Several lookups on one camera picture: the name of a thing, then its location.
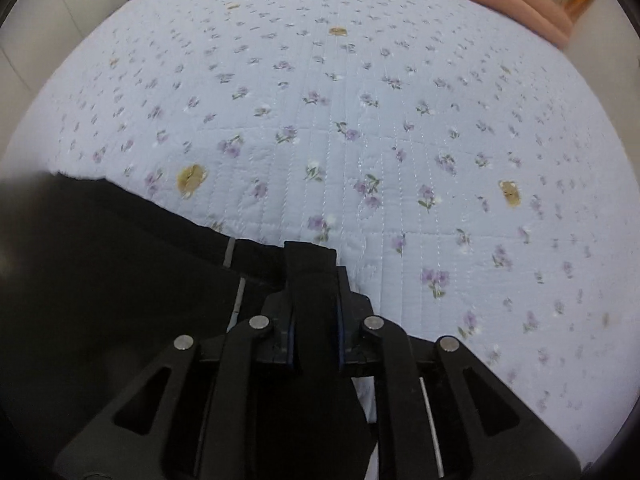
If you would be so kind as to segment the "floral quilted bed cover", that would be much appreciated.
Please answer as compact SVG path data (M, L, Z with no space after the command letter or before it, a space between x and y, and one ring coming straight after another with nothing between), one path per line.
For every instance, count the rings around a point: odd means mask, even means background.
M44 84L2 174L111 180L334 248L594 462L639 393L639 187L565 55L468 0L132 0Z

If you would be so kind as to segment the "black hooded jacket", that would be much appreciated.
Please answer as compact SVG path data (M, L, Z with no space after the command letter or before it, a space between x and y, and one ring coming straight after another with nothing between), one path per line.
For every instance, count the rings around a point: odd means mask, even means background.
M64 446L177 336L228 326L214 232L104 180L1 183L1 474Z

